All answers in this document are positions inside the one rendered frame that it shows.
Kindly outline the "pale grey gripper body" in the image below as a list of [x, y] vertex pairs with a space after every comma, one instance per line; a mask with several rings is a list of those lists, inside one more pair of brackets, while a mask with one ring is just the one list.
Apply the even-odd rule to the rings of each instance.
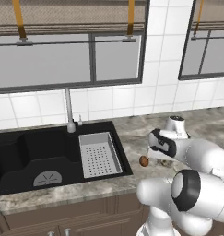
[[157, 159], [158, 165], [161, 165], [166, 168], [170, 168], [173, 165], [173, 161], [171, 160], [165, 160], [165, 159]]

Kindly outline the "black sink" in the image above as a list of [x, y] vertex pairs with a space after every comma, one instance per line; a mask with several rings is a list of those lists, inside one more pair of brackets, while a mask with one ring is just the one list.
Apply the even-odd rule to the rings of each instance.
[[[85, 179], [78, 137], [109, 132], [122, 173]], [[113, 122], [0, 133], [0, 195], [86, 183], [132, 173]]]

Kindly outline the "brown egg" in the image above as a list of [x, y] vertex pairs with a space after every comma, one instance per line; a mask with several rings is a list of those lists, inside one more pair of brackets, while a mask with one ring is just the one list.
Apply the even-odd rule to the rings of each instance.
[[139, 164], [142, 166], [142, 167], [146, 167], [148, 164], [149, 164], [149, 158], [146, 157], [146, 156], [141, 156], [139, 158]]

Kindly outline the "grey perforated drain tray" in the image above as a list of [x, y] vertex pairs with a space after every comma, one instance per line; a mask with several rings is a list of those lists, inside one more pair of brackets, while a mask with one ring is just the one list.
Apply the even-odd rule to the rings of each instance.
[[85, 179], [123, 172], [109, 132], [80, 135], [78, 140]]

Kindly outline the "brown cupboard door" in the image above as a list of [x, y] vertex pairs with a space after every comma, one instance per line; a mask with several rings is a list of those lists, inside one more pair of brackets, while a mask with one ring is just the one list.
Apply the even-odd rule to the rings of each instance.
[[48, 232], [53, 231], [53, 236], [60, 236], [57, 226], [53, 227], [31, 227], [8, 230], [0, 233], [0, 236], [48, 236]]
[[137, 214], [118, 218], [106, 218], [87, 222], [68, 222], [59, 226], [61, 236], [69, 229], [69, 236], [136, 236], [141, 227]]

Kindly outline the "brown cupboard front panel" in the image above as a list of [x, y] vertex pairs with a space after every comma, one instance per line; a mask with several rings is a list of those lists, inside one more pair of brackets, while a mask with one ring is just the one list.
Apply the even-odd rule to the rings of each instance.
[[2, 229], [14, 229], [60, 219], [85, 217], [94, 214], [122, 214], [138, 210], [141, 204], [136, 194], [117, 195], [64, 206], [32, 210], [0, 217]]

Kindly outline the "silver tap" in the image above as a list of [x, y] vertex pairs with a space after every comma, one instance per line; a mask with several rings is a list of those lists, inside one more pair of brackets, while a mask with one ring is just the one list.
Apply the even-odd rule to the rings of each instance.
[[74, 133], [76, 131], [76, 125], [73, 120], [73, 113], [72, 113], [72, 105], [71, 105], [71, 98], [70, 98], [70, 89], [65, 89], [65, 98], [66, 98], [66, 108], [67, 108], [67, 116], [68, 116], [68, 124], [67, 124], [67, 132]]

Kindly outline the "narrow dark-framed window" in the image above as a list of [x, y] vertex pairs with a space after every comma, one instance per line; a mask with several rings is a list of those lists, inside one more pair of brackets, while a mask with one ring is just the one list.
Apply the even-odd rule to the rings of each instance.
[[224, 39], [192, 39], [191, 23], [194, 7], [193, 1], [178, 79], [224, 77]]

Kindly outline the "large dark-framed window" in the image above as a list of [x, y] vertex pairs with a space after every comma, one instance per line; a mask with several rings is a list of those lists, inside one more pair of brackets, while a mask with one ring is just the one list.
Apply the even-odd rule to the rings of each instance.
[[84, 43], [88, 36], [79, 33], [31, 36], [39, 42], [32, 46], [0, 46], [0, 93], [141, 82], [147, 17], [134, 42]]

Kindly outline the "narrow beige window blind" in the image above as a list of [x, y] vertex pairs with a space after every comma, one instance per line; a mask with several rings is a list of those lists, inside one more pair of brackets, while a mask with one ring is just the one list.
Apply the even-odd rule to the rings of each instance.
[[224, 0], [194, 0], [192, 39], [224, 39]]

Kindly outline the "wide beige window blind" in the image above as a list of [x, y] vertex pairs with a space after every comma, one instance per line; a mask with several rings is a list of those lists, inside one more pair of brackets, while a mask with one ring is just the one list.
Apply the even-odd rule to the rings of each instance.
[[0, 46], [32, 46], [35, 35], [86, 34], [84, 43], [134, 42], [147, 0], [0, 0]]

